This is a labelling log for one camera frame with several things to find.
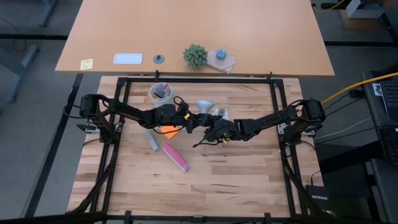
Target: yellow sticky note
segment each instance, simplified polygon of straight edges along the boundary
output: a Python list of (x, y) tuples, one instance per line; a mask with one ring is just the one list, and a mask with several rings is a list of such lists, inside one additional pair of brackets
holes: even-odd
[(80, 70), (92, 69), (93, 68), (93, 59), (82, 60), (80, 62)]

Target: white box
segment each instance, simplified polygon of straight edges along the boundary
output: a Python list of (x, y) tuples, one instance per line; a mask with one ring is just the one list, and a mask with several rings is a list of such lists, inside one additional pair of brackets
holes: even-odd
[(352, 0), (346, 7), (347, 16), (350, 19), (369, 19), (380, 17), (385, 9), (358, 9), (361, 0)]

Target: butcher block tabletop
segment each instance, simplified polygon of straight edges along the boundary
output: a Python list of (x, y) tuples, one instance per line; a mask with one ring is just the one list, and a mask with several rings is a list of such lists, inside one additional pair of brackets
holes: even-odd
[[(98, 93), (112, 98), (117, 80), (117, 77), (103, 77)], [(140, 110), (153, 108), (148, 96), (153, 84), (132, 83), (128, 104)], [(284, 85), (288, 103), (302, 99), (298, 79), (285, 78)], [(227, 109), (231, 120), (273, 113), (268, 84), (170, 83), (170, 86), (174, 96), (189, 103), (192, 113), (198, 113), (197, 100), (213, 100), (214, 109)], [(261, 217), (269, 212), (272, 217), (290, 216), (276, 128), (263, 130), (248, 142), (229, 141), (196, 148), (192, 146), (202, 139), (205, 128), (196, 128), (192, 134), (183, 129), (167, 140), (189, 164), (189, 170), (183, 172), (163, 150), (152, 150), (146, 129), (130, 119), (125, 121), (108, 214), (123, 215), (130, 210), (134, 215)], [(88, 134), (86, 141), (98, 137)], [(154, 134), (154, 137), (160, 147), (166, 140), (163, 135)], [(313, 144), (306, 136), (303, 140)], [(83, 147), (68, 210), (76, 208), (94, 186), (102, 149), (99, 142)], [(312, 146), (300, 144), (297, 156), (303, 185), (309, 184), (310, 176), (319, 171), (317, 154)], [(323, 184), (319, 173), (314, 175), (314, 183)], [(97, 210), (102, 207), (104, 186)], [(299, 212), (294, 186), (293, 193)]]

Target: pen cup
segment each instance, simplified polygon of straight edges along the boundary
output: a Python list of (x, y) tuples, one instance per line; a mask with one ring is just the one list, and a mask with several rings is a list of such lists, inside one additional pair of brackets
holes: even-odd
[(149, 97), (155, 107), (165, 104), (174, 104), (173, 89), (167, 83), (156, 83), (149, 90)]

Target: blue object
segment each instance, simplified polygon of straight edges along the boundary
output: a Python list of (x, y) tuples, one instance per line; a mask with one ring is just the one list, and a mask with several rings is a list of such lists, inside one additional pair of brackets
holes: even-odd
[(218, 60), (224, 60), (226, 57), (226, 51), (224, 49), (217, 50), (216, 58)]

